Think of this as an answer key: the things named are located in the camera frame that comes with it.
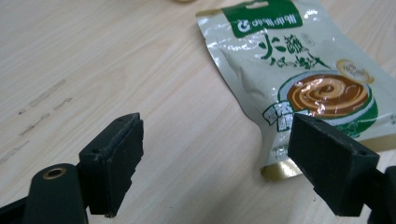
green label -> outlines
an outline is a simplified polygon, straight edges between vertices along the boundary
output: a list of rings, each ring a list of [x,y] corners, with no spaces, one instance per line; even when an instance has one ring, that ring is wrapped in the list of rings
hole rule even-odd
[[[221,10],[237,38],[263,29],[286,29],[303,25],[296,6],[289,0],[256,0]]]

brand logo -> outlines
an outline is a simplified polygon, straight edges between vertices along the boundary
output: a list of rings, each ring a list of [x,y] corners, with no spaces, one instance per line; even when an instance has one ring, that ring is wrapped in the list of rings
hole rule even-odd
[[[238,21],[238,30],[242,33],[246,33],[247,31],[249,31],[250,28],[250,24],[248,23],[247,20],[243,20],[243,21]]]

wood grain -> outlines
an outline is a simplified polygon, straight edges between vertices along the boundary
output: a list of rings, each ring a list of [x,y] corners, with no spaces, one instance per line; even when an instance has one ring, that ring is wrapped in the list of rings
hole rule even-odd
[[[114,219],[91,223],[364,223],[335,217],[310,183],[260,175],[262,137],[213,64],[194,14],[237,0],[0,1],[0,206],[140,112],[145,155]],[[396,77],[396,2],[322,1]],[[396,152],[381,153],[380,169]]]

wooden table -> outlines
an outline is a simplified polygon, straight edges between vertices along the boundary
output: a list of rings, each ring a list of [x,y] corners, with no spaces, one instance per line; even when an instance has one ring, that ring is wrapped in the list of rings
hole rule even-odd
[[[238,0],[0,1],[0,206],[140,112],[145,155],[113,219],[90,223],[365,223],[336,217],[297,176],[259,172],[262,136],[212,62],[194,14]],[[322,0],[396,77],[396,2]],[[379,169],[396,163],[383,152]]]

table surface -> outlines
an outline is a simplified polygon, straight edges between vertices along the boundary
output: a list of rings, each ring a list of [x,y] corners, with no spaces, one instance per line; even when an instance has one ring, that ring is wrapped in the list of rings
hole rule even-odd
[[[297,176],[260,175],[262,135],[212,62],[195,20],[238,0],[0,1],[0,206],[140,112],[145,155],[119,214],[90,223],[365,223],[336,217]],[[322,0],[396,77],[396,1]],[[379,169],[396,151],[380,153]]]

